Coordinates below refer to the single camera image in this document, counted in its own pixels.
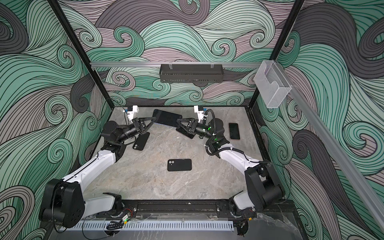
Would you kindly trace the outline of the black case edge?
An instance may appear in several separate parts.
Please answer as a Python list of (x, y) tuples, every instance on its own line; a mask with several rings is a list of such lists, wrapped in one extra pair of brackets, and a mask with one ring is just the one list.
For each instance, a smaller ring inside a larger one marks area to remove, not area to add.
[(133, 149), (137, 151), (143, 151), (147, 144), (149, 136), (150, 136), (149, 132), (143, 135), (139, 135), (133, 144)]

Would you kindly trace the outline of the black case with camera hole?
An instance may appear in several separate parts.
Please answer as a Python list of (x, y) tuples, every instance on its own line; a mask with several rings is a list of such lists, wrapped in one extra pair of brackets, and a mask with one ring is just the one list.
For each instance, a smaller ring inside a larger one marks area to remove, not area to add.
[(192, 170), (191, 159), (170, 159), (168, 160), (167, 170), (169, 172), (186, 172)]

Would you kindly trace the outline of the black phone patterned reflection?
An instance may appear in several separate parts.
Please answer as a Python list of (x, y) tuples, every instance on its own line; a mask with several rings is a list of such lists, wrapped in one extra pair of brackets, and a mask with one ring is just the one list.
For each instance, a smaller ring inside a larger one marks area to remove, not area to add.
[(183, 128), (176, 128), (176, 131), (190, 139), (193, 139), (195, 137), (195, 134), (191, 134), (188, 131), (184, 130)]

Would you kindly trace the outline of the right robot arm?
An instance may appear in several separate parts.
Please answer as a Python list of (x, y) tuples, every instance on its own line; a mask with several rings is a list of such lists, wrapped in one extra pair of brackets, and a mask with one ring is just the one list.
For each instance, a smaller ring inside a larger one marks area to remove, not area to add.
[(284, 187), (272, 163), (247, 156), (235, 148), (225, 137), (223, 121), (215, 118), (208, 124), (197, 119), (178, 119), (178, 125), (188, 134), (206, 138), (208, 155), (216, 156), (239, 170), (245, 176), (247, 190), (231, 197), (232, 212), (239, 215), (244, 210), (261, 211), (281, 200)]

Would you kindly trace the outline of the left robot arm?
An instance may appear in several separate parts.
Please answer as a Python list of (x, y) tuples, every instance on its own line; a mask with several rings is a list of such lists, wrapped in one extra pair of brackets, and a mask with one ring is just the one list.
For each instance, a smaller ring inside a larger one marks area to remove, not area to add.
[(99, 213), (120, 217), (124, 212), (121, 195), (104, 193), (102, 197), (86, 200), (83, 193), (96, 177), (123, 156), (125, 141), (146, 134), (155, 120), (155, 117), (135, 118), (130, 125), (107, 122), (102, 131), (105, 141), (101, 150), (74, 172), (46, 184), (39, 220), (72, 228), (80, 220)]

